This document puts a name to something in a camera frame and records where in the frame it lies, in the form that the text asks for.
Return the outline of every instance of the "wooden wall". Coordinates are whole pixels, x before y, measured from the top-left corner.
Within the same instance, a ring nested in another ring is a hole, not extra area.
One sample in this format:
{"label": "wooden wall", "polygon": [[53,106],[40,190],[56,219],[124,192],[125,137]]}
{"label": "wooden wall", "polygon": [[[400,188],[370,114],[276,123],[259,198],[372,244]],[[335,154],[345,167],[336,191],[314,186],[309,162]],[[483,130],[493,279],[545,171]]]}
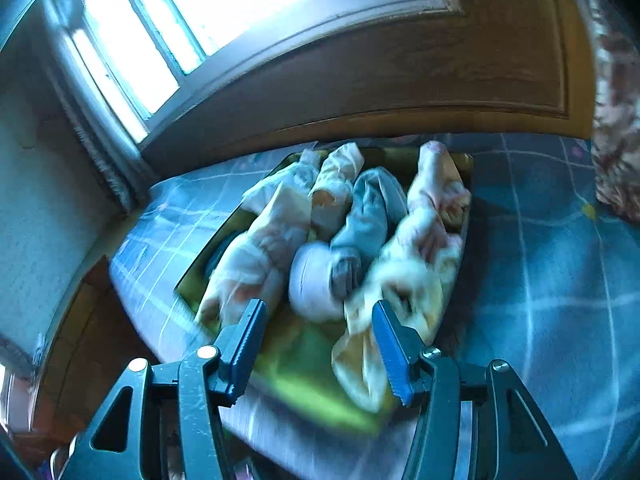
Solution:
{"label": "wooden wall", "polygon": [[168,177],[304,140],[427,132],[590,136],[591,51],[573,0],[451,0],[248,73],[143,145]]}

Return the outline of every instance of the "screw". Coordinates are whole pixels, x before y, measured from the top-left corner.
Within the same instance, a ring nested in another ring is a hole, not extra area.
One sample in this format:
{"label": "screw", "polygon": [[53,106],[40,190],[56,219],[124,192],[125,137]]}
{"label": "screw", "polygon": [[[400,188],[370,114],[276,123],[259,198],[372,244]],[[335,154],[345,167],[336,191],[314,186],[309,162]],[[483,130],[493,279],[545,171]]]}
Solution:
{"label": "screw", "polygon": [[509,363],[503,361],[502,359],[496,359],[493,363],[491,363],[491,366],[496,372],[500,373],[504,373],[510,368]]}
{"label": "screw", "polygon": [[129,363],[129,370],[132,372],[141,372],[146,368],[146,359],[143,357],[137,357]]}
{"label": "screw", "polygon": [[442,352],[440,351],[439,348],[436,348],[435,346],[431,346],[427,348],[424,352],[422,352],[422,357],[424,357],[425,359],[433,359],[434,357],[440,357],[441,355],[442,355]]}
{"label": "screw", "polygon": [[218,354],[218,349],[215,346],[205,345],[198,348],[198,357],[200,359],[212,359]]}

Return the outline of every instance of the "window frame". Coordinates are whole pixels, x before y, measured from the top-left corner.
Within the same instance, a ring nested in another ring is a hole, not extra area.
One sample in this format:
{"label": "window frame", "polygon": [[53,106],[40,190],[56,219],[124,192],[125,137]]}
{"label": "window frame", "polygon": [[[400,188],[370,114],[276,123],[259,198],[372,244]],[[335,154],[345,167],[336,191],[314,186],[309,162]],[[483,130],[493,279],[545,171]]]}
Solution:
{"label": "window frame", "polygon": [[135,141],[139,149],[208,96],[283,54],[352,28],[414,14],[451,12],[457,7],[451,0],[300,0],[257,23],[211,56],[206,56],[175,2],[165,0],[201,60],[200,65],[187,74],[162,39],[143,2],[129,0],[178,83],[177,91],[158,110],[150,113],[110,62],[95,37],[84,12],[84,0],[68,1],[73,2],[69,12],[71,19],[68,20],[70,35],[80,28],[84,30],[110,77],[148,131],[144,139]]}

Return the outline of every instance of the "checkered bedding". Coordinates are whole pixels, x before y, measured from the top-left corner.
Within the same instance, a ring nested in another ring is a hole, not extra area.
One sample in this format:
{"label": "checkered bedding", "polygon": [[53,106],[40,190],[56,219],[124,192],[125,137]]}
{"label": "checkered bedding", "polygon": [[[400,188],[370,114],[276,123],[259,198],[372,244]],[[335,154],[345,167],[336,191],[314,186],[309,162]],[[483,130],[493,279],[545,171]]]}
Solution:
{"label": "checkered bedding", "polygon": [[[601,478],[640,430],[640,230],[596,204],[582,140],[439,134],[356,142],[419,146],[433,138],[474,156],[465,255],[436,342],[475,364],[510,362],[578,476]],[[174,293],[190,263],[244,190],[288,153],[311,146],[244,156],[152,188],[111,277],[162,361],[209,341]],[[254,388],[221,415],[250,446],[304,479],[400,478],[415,429],[413,414],[400,413],[377,438],[332,434]],[[274,434],[282,436],[276,446]]]}

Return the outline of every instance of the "box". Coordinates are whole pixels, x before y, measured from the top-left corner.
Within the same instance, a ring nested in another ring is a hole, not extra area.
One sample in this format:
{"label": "box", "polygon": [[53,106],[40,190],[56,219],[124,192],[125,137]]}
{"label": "box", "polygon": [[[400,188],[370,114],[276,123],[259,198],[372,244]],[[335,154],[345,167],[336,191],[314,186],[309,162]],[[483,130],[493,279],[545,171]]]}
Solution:
{"label": "box", "polygon": [[[417,173],[419,148],[361,148],[360,151],[365,160],[362,171],[383,166],[408,190]],[[319,153],[324,161],[330,151],[319,150]],[[471,189],[473,160],[461,153],[451,156],[463,183]],[[299,153],[289,155],[272,173],[299,158]],[[460,232],[463,244],[469,209],[466,208]],[[205,267],[214,250],[232,232],[248,229],[255,218],[255,214],[236,208],[186,271],[176,292],[191,310],[197,311],[207,288]],[[377,432],[398,404],[389,389],[382,410],[370,413],[357,407],[344,393],[331,368],[331,349],[345,330],[343,320],[318,324],[300,319],[285,298],[267,325],[250,382],[322,426],[357,433]]]}

